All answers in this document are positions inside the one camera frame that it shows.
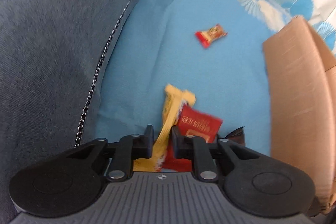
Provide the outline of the red square snack packet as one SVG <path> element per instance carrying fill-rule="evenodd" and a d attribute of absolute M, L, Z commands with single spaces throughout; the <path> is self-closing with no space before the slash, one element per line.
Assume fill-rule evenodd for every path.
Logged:
<path fill-rule="evenodd" d="M 223 120 L 194 110 L 189 105 L 184 105 L 176 123 L 179 132 L 183 136 L 199 136 L 207 143 L 213 143 L 223 123 Z M 173 142 L 170 140 L 162 169 L 177 172 L 191 172 L 192 162 L 189 159 L 177 159 L 173 153 Z"/>

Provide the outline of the black chocolate bar packet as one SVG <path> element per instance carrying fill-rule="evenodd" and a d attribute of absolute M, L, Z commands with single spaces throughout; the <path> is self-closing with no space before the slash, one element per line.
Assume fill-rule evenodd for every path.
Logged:
<path fill-rule="evenodd" d="M 217 135 L 217 139 L 228 139 L 235 143 L 238 143 L 239 145 L 245 146 L 245 133 L 244 133 L 244 127 L 239 127 L 232 132 L 228 133 L 226 136 L 220 136 Z"/>

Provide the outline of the yellow candy bag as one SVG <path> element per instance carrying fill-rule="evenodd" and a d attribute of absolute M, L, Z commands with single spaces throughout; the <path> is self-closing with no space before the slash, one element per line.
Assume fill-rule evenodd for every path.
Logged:
<path fill-rule="evenodd" d="M 169 145 L 170 130 L 177 123 L 183 106 L 193 106 L 195 94 L 188 90 L 180 90 L 173 85 L 165 87 L 165 103 L 162 110 L 162 129 L 153 145 L 152 155 L 149 159 L 137 159 L 134 161 L 133 170 L 136 172 L 159 172 L 165 161 Z"/>

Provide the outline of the small red candy bar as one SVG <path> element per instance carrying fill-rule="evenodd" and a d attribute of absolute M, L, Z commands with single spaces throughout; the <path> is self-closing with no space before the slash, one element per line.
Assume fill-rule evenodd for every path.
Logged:
<path fill-rule="evenodd" d="M 227 34 L 228 32 L 226 32 L 220 24 L 216 24 L 205 31 L 195 32 L 195 36 L 203 48 L 208 48 L 214 41 L 226 36 Z"/>

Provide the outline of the blue white patterned sofa cover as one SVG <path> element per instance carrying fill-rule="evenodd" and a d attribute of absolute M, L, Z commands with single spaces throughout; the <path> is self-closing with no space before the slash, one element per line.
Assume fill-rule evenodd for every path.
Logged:
<path fill-rule="evenodd" d="M 165 88 L 195 95 L 196 110 L 244 128 L 270 154 L 270 95 L 263 43 L 296 16 L 335 51 L 335 0 L 139 0 L 102 78 L 94 136 L 118 141 L 164 124 Z"/>

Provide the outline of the cardboard box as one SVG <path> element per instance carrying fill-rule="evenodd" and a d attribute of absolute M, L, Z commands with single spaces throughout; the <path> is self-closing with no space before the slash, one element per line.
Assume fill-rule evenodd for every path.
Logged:
<path fill-rule="evenodd" d="M 335 56 L 294 17 L 263 43 L 271 104 L 271 155 L 306 172 L 321 210 L 335 202 Z"/>

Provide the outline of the blue sofa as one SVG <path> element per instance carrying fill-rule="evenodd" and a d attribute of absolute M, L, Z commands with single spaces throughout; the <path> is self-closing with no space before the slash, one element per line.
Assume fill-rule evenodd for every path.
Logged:
<path fill-rule="evenodd" d="M 1 0 L 1 223 L 9 182 L 71 149 L 84 107 L 93 138 L 106 64 L 138 0 Z"/>

